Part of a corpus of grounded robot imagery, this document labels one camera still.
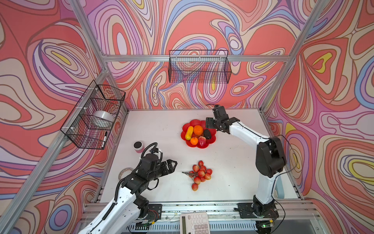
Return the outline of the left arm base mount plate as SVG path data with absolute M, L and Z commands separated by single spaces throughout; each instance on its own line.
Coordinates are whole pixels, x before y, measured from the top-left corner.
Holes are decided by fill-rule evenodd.
M 140 218 L 140 221 L 136 223 L 135 227 L 137 229 L 149 229 L 153 224 L 161 219 L 162 216 L 162 204 L 150 204 L 148 206 L 147 213 Z

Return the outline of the dark fake avocado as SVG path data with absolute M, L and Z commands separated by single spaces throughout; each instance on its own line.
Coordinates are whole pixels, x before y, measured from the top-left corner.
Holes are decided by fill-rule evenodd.
M 210 132 L 209 129 L 205 129 L 205 130 L 203 131 L 203 135 L 204 135 L 204 137 L 205 137 L 207 140 L 209 140 L 209 139 L 212 138 L 212 134 L 211 134 L 211 132 Z

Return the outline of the red fake strawberry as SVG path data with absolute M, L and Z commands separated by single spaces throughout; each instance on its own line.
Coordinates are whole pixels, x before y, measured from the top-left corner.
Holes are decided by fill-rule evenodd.
M 200 136 L 198 138 L 198 147 L 205 148 L 206 147 L 206 138 L 204 136 Z

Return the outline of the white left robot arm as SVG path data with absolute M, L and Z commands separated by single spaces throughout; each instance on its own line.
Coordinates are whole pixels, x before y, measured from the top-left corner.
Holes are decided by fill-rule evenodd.
M 120 234 L 138 218 L 146 217 L 149 201 L 141 194 L 151 190 L 150 182 L 174 173 L 177 166 L 176 161 L 162 161 L 161 156 L 147 154 L 141 158 L 138 166 L 118 182 L 114 198 L 80 233 Z

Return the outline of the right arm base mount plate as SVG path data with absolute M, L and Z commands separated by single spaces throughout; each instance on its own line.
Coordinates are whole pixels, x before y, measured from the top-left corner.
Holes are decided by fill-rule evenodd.
M 255 203 L 238 203 L 237 207 L 234 207 L 234 211 L 238 212 L 240 218 L 268 218 L 276 220 L 279 218 L 278 210 L 275 203 L 263 205 L 259 202 Z

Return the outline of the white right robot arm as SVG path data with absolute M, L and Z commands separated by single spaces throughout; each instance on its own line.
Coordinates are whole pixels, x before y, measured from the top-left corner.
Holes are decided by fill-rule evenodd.
M 251 210 L 255 217 L 262 218 L 275 207 L 275 185 L 286 165 L 282 142 L 250 129 L 238 118 L 230 118 L 224 106 L 215 105 L 212 111 L 214 117 L 206 118 L 206 128 L 233 135 L 256 149 L 255 165 L 260 176 Z

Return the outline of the large fake orange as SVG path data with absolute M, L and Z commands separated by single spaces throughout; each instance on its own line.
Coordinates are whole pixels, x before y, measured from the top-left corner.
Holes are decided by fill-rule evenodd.
M 204 128 L 200 125 L 194 126 L 194 134 L 196 136 L 202 136 L 203 135 Z

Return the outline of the yellow fake mango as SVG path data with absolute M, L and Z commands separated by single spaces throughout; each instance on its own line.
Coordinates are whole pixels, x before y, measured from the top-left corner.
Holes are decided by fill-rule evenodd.
M 194 133 L 194 127 L 189 126 L 185 134 L 185 140 L 190 141 L 192 139 L 193 133 Z

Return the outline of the small fake orange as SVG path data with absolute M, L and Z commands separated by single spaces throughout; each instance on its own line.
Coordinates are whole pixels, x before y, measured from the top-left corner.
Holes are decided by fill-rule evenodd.
M 192 145 L 197 145 L 199 143 L 199 140 L 197 137 L 192 137 L 191 140 L 190 140 L 190 143 Z

